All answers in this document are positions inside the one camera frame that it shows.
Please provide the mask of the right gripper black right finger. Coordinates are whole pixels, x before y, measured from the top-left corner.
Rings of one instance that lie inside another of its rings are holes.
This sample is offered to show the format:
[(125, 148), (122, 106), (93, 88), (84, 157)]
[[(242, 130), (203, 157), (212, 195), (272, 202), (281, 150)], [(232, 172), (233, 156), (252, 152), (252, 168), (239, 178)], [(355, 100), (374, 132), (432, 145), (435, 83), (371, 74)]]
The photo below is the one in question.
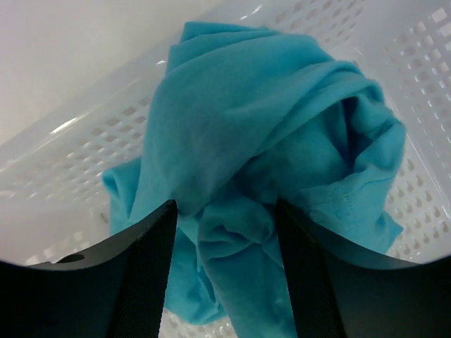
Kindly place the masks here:
[(298, 337), (449, 337), (450, 258), (364, 248), (285, 201), (276, 230)]

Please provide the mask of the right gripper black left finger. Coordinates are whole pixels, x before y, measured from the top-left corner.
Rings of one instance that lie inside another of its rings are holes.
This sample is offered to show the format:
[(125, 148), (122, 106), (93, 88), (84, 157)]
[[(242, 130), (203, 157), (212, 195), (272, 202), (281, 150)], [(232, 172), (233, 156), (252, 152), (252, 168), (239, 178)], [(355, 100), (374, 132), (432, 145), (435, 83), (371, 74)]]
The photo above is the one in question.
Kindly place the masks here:
[(50, 263), (1, 263), (2, 337), (157, 337), (176, 203)]

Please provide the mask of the teal t shirt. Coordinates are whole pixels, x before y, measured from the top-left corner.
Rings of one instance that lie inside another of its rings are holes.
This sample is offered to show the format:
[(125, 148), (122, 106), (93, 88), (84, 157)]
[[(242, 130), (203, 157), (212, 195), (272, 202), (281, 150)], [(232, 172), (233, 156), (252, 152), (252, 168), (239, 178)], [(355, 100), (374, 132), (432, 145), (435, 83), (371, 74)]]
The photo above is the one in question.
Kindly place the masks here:
[(274, 225), (284, 199), (378, 253), (405, 127), (379, 84), (307, 35), (189, 22), (151, 102), (142, 154), (108, 169), (110, 231), (178, 207), (165, 306), (239, 337), (294, 337)]

